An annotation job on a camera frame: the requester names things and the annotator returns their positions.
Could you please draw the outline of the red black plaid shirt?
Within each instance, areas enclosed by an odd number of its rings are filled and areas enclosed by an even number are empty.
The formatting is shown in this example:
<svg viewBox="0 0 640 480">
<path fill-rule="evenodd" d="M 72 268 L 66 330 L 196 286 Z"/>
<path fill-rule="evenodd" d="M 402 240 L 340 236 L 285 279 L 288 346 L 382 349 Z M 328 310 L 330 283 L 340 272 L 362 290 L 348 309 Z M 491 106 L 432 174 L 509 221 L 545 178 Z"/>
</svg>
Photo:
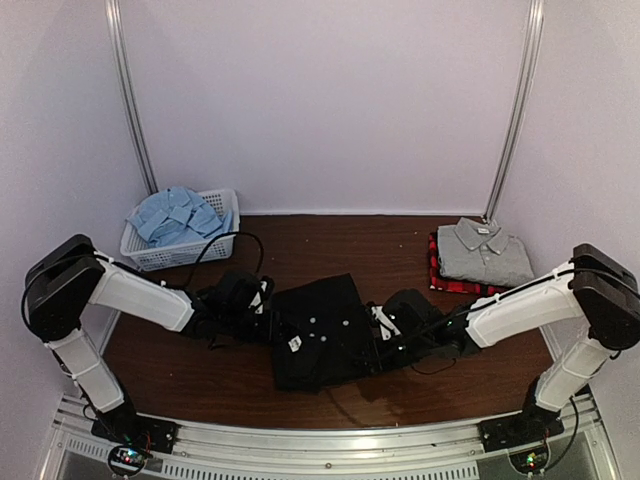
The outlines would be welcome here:
<svg viewBox="0 0 640 480">
<path fill-rule="evenodd" d="M 431 290 L 457 294 L 475 294 L 483 297 L 491 296 L 498 293 L 504 293 L 507 291 L 507 288 L 505 287 L 487 285 L 465 280 L 455 280 L 442 276 L 439 264 L 439 252 L 436 232 L 431 232 L 429 234 L 427 263 L 429 288 Z"/>
</svg>

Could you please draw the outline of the black long sleeve shirt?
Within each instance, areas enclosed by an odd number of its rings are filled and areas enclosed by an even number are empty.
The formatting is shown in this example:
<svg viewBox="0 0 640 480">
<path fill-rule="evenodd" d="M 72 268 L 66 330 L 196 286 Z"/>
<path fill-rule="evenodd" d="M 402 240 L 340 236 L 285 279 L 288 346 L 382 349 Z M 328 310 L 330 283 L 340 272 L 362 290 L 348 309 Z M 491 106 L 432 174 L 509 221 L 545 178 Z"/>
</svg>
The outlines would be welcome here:
<svg viewBox="0 0 640 480">
<path fill-rule="evenodd" d="M 317 393 L 393 366 L 349 274 L 280 291 L 271 312 L 279 327 L 271 362 L 280 391 Z"/>
</svg>

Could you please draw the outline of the grey button shirt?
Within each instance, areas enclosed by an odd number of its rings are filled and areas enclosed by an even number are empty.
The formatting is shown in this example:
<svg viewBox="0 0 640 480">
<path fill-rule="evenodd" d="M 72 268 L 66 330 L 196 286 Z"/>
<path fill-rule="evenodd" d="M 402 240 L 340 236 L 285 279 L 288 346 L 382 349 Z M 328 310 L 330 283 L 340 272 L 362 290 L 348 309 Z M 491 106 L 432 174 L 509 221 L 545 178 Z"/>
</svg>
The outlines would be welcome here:
<svg viewBox="0 0 640 480">
<path fill-rule="evenodd" d="M 436 232 L 440 274 L 452 280 L 513 288 L 535 276 L 524 243 L 496 223 L 461 218 Z"/>
</svg>

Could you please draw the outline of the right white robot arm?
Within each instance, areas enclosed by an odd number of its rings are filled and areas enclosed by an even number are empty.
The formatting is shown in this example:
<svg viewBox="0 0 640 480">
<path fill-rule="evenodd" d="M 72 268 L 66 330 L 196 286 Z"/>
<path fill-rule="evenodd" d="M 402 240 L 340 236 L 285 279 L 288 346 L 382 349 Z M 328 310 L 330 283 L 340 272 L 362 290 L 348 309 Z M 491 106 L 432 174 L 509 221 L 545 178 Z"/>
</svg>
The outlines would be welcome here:
<svg viewBox="0 0 640 480">
<path fill-rule="evenodd" d="M 385 305 L 367 308 L 381 339 L 375 365 L 396 368 L 427 355 L 460 358 L 557 322 L 584 329 L 532 383 L 523 412 L 513 419 L 519 440 L 535 440 L 613 356 L 639 342 L 639 282 L 591 244 L 576 246 L 569 261 L 519 287 L 449 313 L 418 291 L 401 290 Z"/>
</svg>

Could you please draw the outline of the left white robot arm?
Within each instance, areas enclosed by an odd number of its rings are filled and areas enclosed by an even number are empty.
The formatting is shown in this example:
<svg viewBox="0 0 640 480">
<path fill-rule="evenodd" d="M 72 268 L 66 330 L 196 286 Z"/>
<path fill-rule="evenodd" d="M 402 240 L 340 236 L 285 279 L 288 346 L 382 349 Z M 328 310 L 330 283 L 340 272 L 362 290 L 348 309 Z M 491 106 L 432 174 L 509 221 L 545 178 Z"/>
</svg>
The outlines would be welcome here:
<svg viewBox="0 0 640 480">
<path fill-rule="evenodd" d="M 168 332 L 214 341 L 269 344 L 279 319 L 270 308 L 271 278 L 229 270 L 199 290 L 152 280 L 77 234 L 33 265 L 20 300 L 24 325 L 66 369 L 106 429 L 123 444 L 137 442 L 144 424 L 130 410 L 126 389 L 86 333 L 82 317 L 98 308 L 147 321 Z"/>
</svg>

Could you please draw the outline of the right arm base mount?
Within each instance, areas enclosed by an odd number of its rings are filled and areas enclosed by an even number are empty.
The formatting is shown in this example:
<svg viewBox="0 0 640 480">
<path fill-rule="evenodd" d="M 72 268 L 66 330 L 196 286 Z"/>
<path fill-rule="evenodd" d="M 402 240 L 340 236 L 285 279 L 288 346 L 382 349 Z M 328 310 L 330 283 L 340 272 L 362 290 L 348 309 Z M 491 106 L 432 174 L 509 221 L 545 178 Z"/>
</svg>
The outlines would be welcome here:
<svg viewBox="0 0 640 480">
<path fill-rule="evenodd" d="M 550 465 L 548 440 L 564 432 L 560 411 L 549 411 L 536 404 L 537 383 L 534 380 L 530 384 L 519 413 L 478 424 L 484 451 L 508 450 L 511 466 L 529 477 L 541 474 Z"/>
</svg>

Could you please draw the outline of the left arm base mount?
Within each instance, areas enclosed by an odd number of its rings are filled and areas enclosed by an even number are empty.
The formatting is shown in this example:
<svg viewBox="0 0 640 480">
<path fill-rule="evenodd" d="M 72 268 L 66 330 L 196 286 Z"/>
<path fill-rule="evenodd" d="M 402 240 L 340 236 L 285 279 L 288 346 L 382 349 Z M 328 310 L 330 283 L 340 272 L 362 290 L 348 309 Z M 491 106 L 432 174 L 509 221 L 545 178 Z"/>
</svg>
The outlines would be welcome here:
<svg viewBox="0 0 640 480">
<path fill-rule="evenodd" d="M 173 421 L 140 415 L 127 392 L 124 401 L 108 412 L 88 403 L 94 414 L 91 434 L 114 443 L 106 463 L 117 477 L 130 479 L 155 460 L 174 451 L 178 425 Z"/>
</svg>

